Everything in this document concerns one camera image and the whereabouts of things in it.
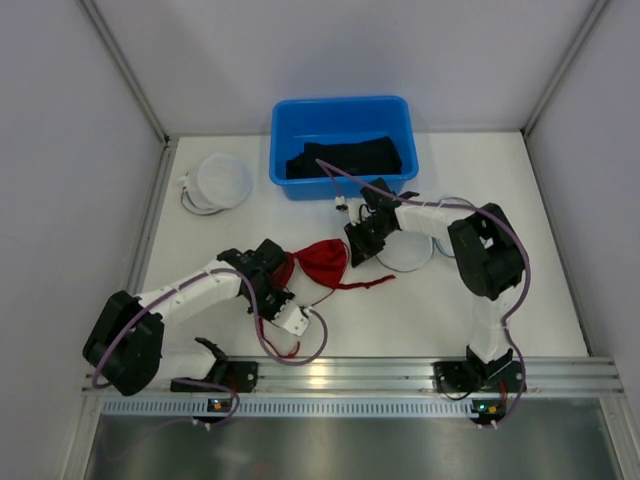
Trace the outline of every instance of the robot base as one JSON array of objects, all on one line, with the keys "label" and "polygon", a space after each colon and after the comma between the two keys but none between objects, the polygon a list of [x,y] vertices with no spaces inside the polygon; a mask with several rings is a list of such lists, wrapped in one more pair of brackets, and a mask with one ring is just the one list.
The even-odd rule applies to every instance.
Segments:
[{"label": "robot base", "polygon": [[[225,365],[224,376],[222,376],[220,381],[216,383],[220,383],[223,387],[230,388],[237,393],[251,393],[258,383],[258,363],[233,360],[228,361]],[[171,382],[170,390],[172,392],[218,391],[207,387],[185,385],[180,382]]]},{"label": "robot base", "polygon": [[447,395],[500,393],[502,382],[507,392],[515,393],[522,383],[522,366],[513,360],[511,350],[486,364],[467,347],[465,360],[436,362],[433,370],[436,390]]}]

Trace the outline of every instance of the reflective floor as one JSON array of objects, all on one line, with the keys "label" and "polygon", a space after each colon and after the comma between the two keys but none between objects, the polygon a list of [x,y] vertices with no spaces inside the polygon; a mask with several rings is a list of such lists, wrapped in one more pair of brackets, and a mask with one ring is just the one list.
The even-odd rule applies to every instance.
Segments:
[{"label": "reflective floor", "polygon": [[240,418],[208,433],[166,418],[103,417],[86,479],[621,478],[597,401],[528,400],[497,431],[468,420]]}]

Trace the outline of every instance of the metal corner post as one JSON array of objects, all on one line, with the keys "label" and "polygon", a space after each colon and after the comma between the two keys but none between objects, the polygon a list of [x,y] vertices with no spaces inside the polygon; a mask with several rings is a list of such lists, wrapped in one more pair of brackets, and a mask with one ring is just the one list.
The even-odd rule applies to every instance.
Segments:
[{"label": "metal corner post", "polygon": [[127,84],[127,87],[129,87],[131,94],[136,100],[136,103],[140,107],[143,115],[149,122],[153,132],[156,134],[156,137],[158,137],[160,143],[166,145],[169,137],[167,136],[165,129],[162,127],[158,116],[154,112],[151,103],[147,99],[139,80],[127,60],[127,57],[118,45],[118,42],[102,15],[100,8],[96,5],[94,0],[77,0],[77,2],[82,11],[87,15],[87,18],[98,35],[98,38],[115,63],[118,72],[120,72],[122,79]]}]

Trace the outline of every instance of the white wall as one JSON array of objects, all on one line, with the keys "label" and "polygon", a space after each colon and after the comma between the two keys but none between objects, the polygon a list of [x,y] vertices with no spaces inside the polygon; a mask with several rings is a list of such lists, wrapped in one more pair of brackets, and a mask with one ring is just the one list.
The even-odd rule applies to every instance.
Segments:
[{"label": "white wall", "polygon": [[53,478],[159,146],[78,6],[0,2],[0,465]]},{"label": "white wall", "polygon": [[596,352],[640,419],[640,2],[616,0],[531,139]]},{"label": "white wall", "polygon": [[170,133],[395,93],[417,129],[518,129],[594,0],[96,0]]}]

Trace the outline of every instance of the metal frame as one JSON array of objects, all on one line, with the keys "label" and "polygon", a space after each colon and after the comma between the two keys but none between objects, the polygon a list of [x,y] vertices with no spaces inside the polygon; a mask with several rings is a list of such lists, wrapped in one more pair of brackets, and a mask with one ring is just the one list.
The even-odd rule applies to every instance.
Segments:
[{"label": "metal frame", "polygon": [[549,79],[549,82],[547,82],[547,85],[542,92],[542,96],[536,102],[527,123],[522,129],[522,135],[525,140],[529,138],[533,129],[536,127],[538,120],[540,120],[540,117],[545,112],[558,90],[560,90],[560,87],[571,70],[571,67],[573,67],[578,56],[584,51],[587,41],[591,38],[591,35],[593,35],[593,32],[600,24],[600,21],[604,18],[605,13],[613,1],[614,0],[595,0],[593,3],[589,13],[580,25],[578,32],[569,45],[569,48],[562,56],[560,64]]},{"label": "metal frame", "polygon": [[[434,386],[433,367],[441,358],[319,358],[296,368],[265,357],[233,359],[259,363],[255,388],[255,395],[259,396],[442,398]],[[618,370],[610,358],[530,357],[525,361],[528,391],[524,398],[624,398]],[[90,375],[82,390],[85,394],[94,392]],[[114,389],[106,393],[118,394]],[[169,384],[147,388],[144,395],[176,396],[169,391]],[[471,397],[491,398],[495,394]]]},{"label": "metal frame", "polygon": [[[240,395],[233,417],[270,418],[477,418],[472,400],[391,397],[276,397]],[[146,397],[114,395],[105,398],[102,415],[225,417],[212,408],[217,395],[207,397]]]},{"label": "metal frame", "polygon": [[[169,138],[155,114],[130,63],[122,52],[111,29],[94,0],[76,0],[91,22],[98,38],[123,80],[127,84],[142,113],[162,146],[155,179],[146,202],[146,215],[138,234],[136,250],[127,288],[139,290],[143,284],[151,247],[157,229],[164,193],[169,181],[173,158],[179,138]],[[595,0],[584,23],[567,49],[562,61],[536,103],[522,133],[525,143],[535,128],[578,55],[603,18],[612,0]],[[552,217],[548,215],[553,230]],[[566,265],[565,274],[571,284]],[[579,311],[580,302],[574,295]],[[433,363],[429,358],[368,358],[368,359],[319,359],[312,365],[287,368],[263,358],[257,391],[251,399],[279,399],[280,403],[301,398],[377,398],[377,399],[426,399],[435,400],[438,394],[433,388]],[[638,451],[640,436],[626,401],[622,383],[614,362],[609,358],[527,358],[529,391],[525,398],[598,398],[601,401],[604,421],[625,479],[640,478]],[[59,478],[82,478],[93,438],[96,434],[99,413],[109,392],[92,391],[85,384],[82,408],[73,442],[64,459]],[[146,393],[154,398],[199,398],[206,394],[170,394],[166,388]]]}]

